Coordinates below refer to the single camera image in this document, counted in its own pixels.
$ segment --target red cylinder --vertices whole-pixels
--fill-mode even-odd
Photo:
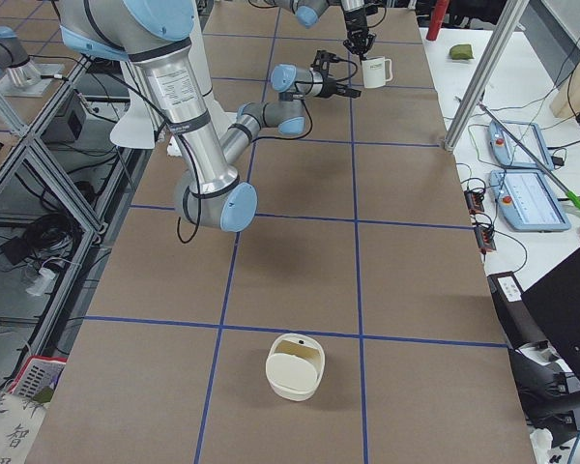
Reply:
[[[427,39],[429,41],[435,41],[438,37],[438,32],[441,30],[443,25],[443,19],[447,14],[447,7],[449,6],[450,0],[438,0],[436,6],[434,7],[434,12],[432,13],[432,20],[429,23],[429,29],[427,30]]]

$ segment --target white label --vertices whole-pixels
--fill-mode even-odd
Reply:
[[[522,300],[520,289],[515,284],[513,277],[499,277],[499,284],[510,302],[519,302]]]
[[[148,76],[148,80],[163,109],[172,109],[196,96],[195,86],[187,70]]]

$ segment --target white container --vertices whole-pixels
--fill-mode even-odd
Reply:
[[[286,333],[275,340],[266,363],[271,388],[292,401],[310,399],[322,380],[325,352],[313,338]]]

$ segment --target table surface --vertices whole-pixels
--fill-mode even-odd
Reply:
[[[425,34],[426,31],[421,30],[421,36],[425,37]],[[479,64],[479,58],[485,50],[490,36],[490,31],[443,29],[437,41],[430,42],[423,39],[435,87],[438,91],[439,104],[446,118],[454,116],[458,106],[455,97],[462,98],[464,96],[466,87]],[[451,60],[449,50],[456,44],[471,44],[475,59],[468,62]],[[552,89],[553,82],[541,65],[531,44],[522,32],[516,32],[511,37],[496,70],[489,79],[484,102],[488,108],[513,106],[512,109],[497,112],[502,120],[533,121],[538,123],[541,128],[549,128],[563,121],[563,119],[554,117],[550,111],[550,103],[557,95],[557,91]],[[545,96],[547,96],[545,101],[537,101],[526,107],[518,108]],[[456,159],[470,165],[473,176],[480,177],[486,182],[488,182],[489,172],[497,169],[496,166],[482,162],[495,162],[491,155],[486,127],[480,126],[487,125],[489,122],[489,117],[484,115],[473,117],[469,122],[470,131],[477,142],[480,161],[468,129],[463,133],[454,150]],[[545,129],[542,133],[547,146],[561,146],[580,140],[580,127],[572,119],[566,120],[554,128]],[[580,194],[580,144],[567,148],[565,166],[555,171],[555,174],[570,189]],[[459,175],[461,180],[470,177],[468,168],[459,166]],[[551,182],[550,185],[558,197],[565,196]],[[479,183],[473,182],[471,187],[479,187]],[[485,202],[486,213],[492,218],[496,215],[493,198],[490,193]],[[580,247],[580,213],[568,202],[562,203],[562,206],[564,206],[567,217],[572,224],[571,229],[566,232],[515,232],[503,220],[502,215],[496,220],[497,230],[517,238],[528,250],[527,264],[520,272],[516,273],[524,289],[529,288]],[[495,240],[497,251],[488,253],[486,256],[486,274],[517,269],[524,261],[524,251],[521,246],[504,236],[497,235]]]
[[[274,64],[346,56],[342,20],[216,3],[217,99],[273,101]],[[308,101],[309,138],[243,154],[260,203],[241,234],[182,246],[184,165],[153,153],[28,463],[534,462],[414,14],[379,41],[393,85]],[[288,332],[327,357],[304,403],[265,376]]]
[[[0,26],[11,27],[25,50],[39,64],[54,63],[64,65],[63,75],[69,75],[81,55],[66,48],[60,36],[59,21],[49,2],[37,0],[0,0]],[[55,95],[62,81],[52,82],[39,98],[6,97],[22,121],[31,125],[45,105]],[[9,128],[0,117],[0,141],[5,144],[0,150],[0,168],[13,152],[20,138],[9,133]]]

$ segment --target white table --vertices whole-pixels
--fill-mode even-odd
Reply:
[[[479,58],[487,45],[491,32],[474,30],[440,31],[438,40],[430,42],[425,39],[426,30],[421,30],[425,52],[434,78],[434,84],[439,94],[439,103],[446,122],[455,115],[458,106],[456,97],[462,98],[468,83],[477,68]],[[475,59],[454,62],[449,58],[449,50],[456,44],[471,44]],[[508,106],[522,106],[528,102],[544,97],[553,83],[547,71],[541,65],[531,44],[523,33],[516,32],[511,37],[501,60],[494,71],[485,91],[484,102],[489,108]],[[500,118],[514,121],[534,121],[542,128],[547,128],[561,121],[555,118],[550,111],[550,102],[557,95],[553,91],[542,102],[533,103],[523,109],[506,109],[497,114]],[[470,125],[489,124],[487,116],[477,116],[471,119]],[[471,127],[482,160],[495,162],[491,156],[486,135],[486,128]],[[553,129],[543,131],[548,146],[561,146],[572,141],[580,140],[580,128],[570,119]],[[496,169],[494,166],[479,162],[468,131],[460,139],[454,151],[458,162],[471,166],[473,176],[488,181],[489,172]],[[469,170],[459,166],[460,179],[469,177]],[[567,148],[565,166],[556,171],[557,176],[574,192],[580,194],[580,144]],[[479,186],[475,181],[472,187]],[[564,195],[556,188],[553,190],[559,197]],[[488,193],[484,202],[486,213],[492,218],[495,216],[494,197]],[[579,228],[580,213],[570,203],[564,203],[565,211],[572,224],[570,230],[556,233],[519,233],[514,232],[499,214],[496,220],[496,230],[505,232],[520,240],[527,248],[529,256],[526,266],[516,274],[524,289],[529,288],[538,279],[544,276],[554,266],[563,261],[580,246]],[[524,260],[524,251],[513,240],[496,235],[496,252],[488,253],[485,260],[487,275],[512,271],[517,269]]]

